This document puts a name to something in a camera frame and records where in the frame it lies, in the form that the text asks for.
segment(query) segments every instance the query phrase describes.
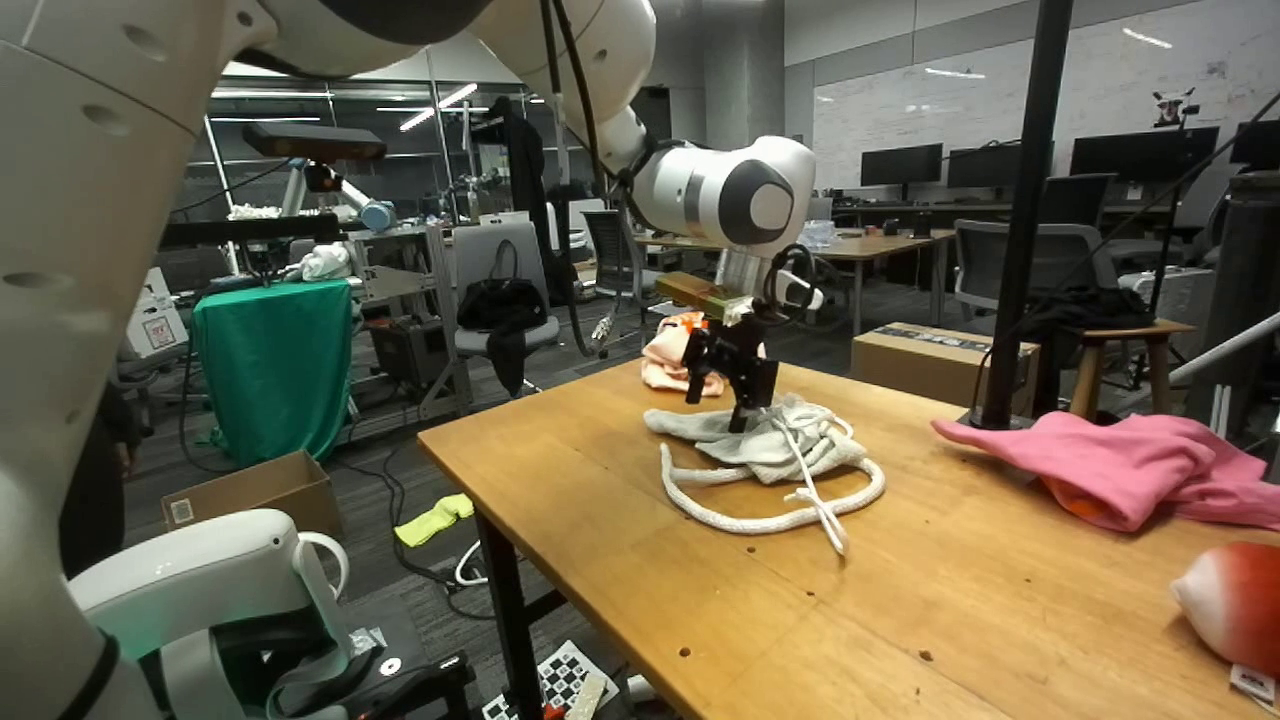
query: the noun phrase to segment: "wooden workbench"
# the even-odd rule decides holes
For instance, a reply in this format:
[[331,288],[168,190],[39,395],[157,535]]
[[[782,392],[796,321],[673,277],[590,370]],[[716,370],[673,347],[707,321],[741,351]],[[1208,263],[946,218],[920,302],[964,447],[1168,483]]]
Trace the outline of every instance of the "wooden workbench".
[[[887,472],[884,499],[844,516],[844,568],[820,529],[725,535],[682,516],[642,413],[683,404],[644,392],[635,362],[428,428],[422,444],[474,490],[489,539],[529,550],[689,715],[1252,712],[1168,582],[1197,550],[1265,533],[1168,521],[1122,539],[940,444],[927,418],[959,417],[951,404],[806,369],[784,369],[782,392],[850,417]],[[784,513],[782,486],[756,483],[701,499]],[[506,638],[512,671],[533,665],[512,624]]]

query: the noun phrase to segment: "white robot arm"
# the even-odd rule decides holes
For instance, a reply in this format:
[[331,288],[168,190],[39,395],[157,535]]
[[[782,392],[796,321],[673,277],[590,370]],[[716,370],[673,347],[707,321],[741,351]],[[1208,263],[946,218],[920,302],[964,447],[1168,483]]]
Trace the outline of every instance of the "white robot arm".
[[[138,288],[231,54],[354,74],[475,31],[542,91],[538,0],[6,0],[0,5],[0,694],[6,715],[157,715],[61,571],[58,521]],[[634,177],[647,224],[778,250],[806,224],[813,156],[647,147],[626,113],[647,54],[644,0],[566,0],[592,103],[575,132]]]

